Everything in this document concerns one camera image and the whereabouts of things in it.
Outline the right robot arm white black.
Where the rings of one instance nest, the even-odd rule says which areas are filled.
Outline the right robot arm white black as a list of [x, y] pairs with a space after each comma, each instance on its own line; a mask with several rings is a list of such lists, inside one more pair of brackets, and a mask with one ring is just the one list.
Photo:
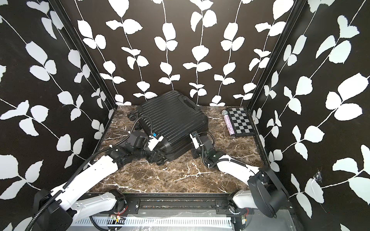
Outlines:
[[257, 209], [273, 218], [288, 200], [289, 194], [274, 171], [268, 167], [255, 167], [217, 151], [208, 136], [190, 135], [192, 154], [201, 157], [207, 168], [217, 168], [246, 184], [248, 190], [239, 190], [228, 199], [229, 210], [238, 214], [243, 209]]

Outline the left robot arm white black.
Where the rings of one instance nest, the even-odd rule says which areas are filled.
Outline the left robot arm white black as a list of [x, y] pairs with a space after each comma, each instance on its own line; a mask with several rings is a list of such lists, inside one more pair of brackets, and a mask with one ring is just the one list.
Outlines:
[[125, 196], [117, 190], [85, 200], [80, 198], [134, 159], [145, 158], [154, 163], [162, 159], [157, 148], [141, 141], [121, 142], [102, 150], [102, 153], [103, 156], [87, 169], [80, 166], [63, 185], [35, 195], [34, 216], [26, 227], [27, 231], [65, 231], [73, 222], [105, 211], [120, 219], [128, 205]]

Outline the black ribbed hard-shell suitcase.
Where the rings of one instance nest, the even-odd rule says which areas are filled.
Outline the black ribbed hard-shell suitcase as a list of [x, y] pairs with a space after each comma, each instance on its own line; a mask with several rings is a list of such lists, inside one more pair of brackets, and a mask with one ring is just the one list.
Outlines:
[[172, 90], [136, 107], [128, 113], [130, 121], [139, 119], [146, 135], [163, 137], [150, 151], [142, 148], [142, 156], [149, 163], [173, 161], [191, 149], [193, 132], [208, 130], [209, 119], [191, 99]]

